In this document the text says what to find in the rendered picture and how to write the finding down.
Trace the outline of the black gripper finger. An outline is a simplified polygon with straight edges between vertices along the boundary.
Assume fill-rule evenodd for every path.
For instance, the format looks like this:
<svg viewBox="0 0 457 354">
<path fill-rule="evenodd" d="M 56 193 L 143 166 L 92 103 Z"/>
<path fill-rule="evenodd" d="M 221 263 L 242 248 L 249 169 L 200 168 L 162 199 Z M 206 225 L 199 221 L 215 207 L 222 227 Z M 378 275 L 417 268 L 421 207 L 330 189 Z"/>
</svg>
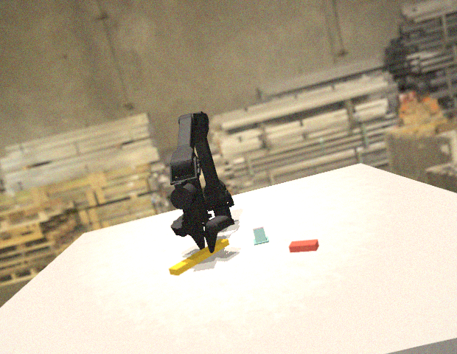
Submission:
<svg viewBox="0 0 457 354">
<path fill-rule="evenodd" d="M 209 247 L 210 253 L 214 252 L 218 232 L 203 231 L 200 234 L 206 238 L 206 242 Z"/>
<path fill-rule="evenodd" d="M 188 235 L 190 235 L 192 239 L 196 242 L 200 250 L 205 248 L 205 237 L 200 234 L 203 231 L 204 227 L 199 226 L 198 228 L 193 229 L 191 232 L 188 233 Z"/>
</svg>

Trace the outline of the yellow bar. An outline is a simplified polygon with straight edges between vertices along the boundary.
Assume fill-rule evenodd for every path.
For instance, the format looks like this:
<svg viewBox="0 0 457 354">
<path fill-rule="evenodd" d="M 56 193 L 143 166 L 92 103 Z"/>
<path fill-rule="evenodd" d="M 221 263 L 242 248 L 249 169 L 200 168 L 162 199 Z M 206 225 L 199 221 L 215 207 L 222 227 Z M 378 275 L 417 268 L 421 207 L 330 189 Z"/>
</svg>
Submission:
<svg viewBox="0 0 457 354">
<path fill-rule="evenodd" d="M 193 255 L 189 256 L 188 258 L 182 260 L 181 262 L 175 264 L 172 268 L 169 268 L 170 275 L 179 276 L 185 271 L 188 271 L 191 267 L 195 266 L 199 262 L 205 260 L 207 257 L 210 257 L 217 251 L 223 249 L 229 245 L 228 239 L 219 239 L 216 241 L 214 252 L 210 253 L 209 247 L 205 247 L 200 251 L 194 253 Z"/>
</svg>

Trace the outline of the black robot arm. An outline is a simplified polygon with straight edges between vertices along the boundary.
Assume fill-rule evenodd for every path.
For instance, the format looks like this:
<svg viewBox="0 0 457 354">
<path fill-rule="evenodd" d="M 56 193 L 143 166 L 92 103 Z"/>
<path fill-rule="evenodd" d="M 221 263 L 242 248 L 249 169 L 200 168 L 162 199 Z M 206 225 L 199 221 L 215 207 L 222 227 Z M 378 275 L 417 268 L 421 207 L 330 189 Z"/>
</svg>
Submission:
<svg viewBox="0 0 457 354">
<path fill-rule="evenodd" d="M 234 201 L 225 184 L 217 176 L 207 140 L 207 114 L 202 111 L 185 114 L 178 118 L 178 123 L 178 148 L 172 154 L 170 162 L 170 185 L 175 186 L 170 200 L 175 208 L 183 210 L 183 215 L 171 224 L 171 229 L 177 236 L 186 237 L 195 227 L 201 226 L 196 213 L 193 210 L 189 213 L 186 209 L 203 197 L 209 201 L 206 204 L 208 212 L 213 211 L 215 217 L 226 215 L 230 218 L 231 225 L 234 225 L 229 208 L 234 206 Z M 199 180 L 201 169 L 206 182 L 204 191 Z"/>
</svg>

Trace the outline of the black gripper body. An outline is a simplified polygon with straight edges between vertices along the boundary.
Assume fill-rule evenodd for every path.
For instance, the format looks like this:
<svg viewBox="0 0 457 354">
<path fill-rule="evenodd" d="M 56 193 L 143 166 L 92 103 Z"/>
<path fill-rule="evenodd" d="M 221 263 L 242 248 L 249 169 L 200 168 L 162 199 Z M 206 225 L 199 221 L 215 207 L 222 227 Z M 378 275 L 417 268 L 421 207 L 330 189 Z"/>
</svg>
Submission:
<svg viewBox="0 0 457 354">
<path fill-rule="evenodd" d="M 226 227 L 231 225 L 230 218 L 226 215 L 218 215 L 215 218 L 212 218 L 211 213 L 208 213 L 206 204 L 208 203 L 208 199 L 205 200 L 204 197 L 202 199 L 199 199 L 197 201 L 194 201 L 187 209 L 186 211 L 190 213 L 190 210 L 193 210 L 193 212 L 196 213 L 200 220 L 201 226 L 205 227 L 206 232 L 219 232 Z"/>
</svg>

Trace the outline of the red-orange rectangular bar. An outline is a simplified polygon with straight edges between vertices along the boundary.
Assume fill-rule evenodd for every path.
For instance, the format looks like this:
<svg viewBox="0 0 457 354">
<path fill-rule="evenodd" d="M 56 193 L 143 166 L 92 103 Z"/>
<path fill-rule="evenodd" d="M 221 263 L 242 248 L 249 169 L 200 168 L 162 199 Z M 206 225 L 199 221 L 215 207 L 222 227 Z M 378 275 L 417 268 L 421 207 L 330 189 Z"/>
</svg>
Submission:
<svg viewBox="0 0 457 354">
<path fill-rule="evenodd" d="M 318 239 L 292 241 L 288 246 L 290 252 L 298 251 L 317 251 L 319 247 Z"/>
</svg>

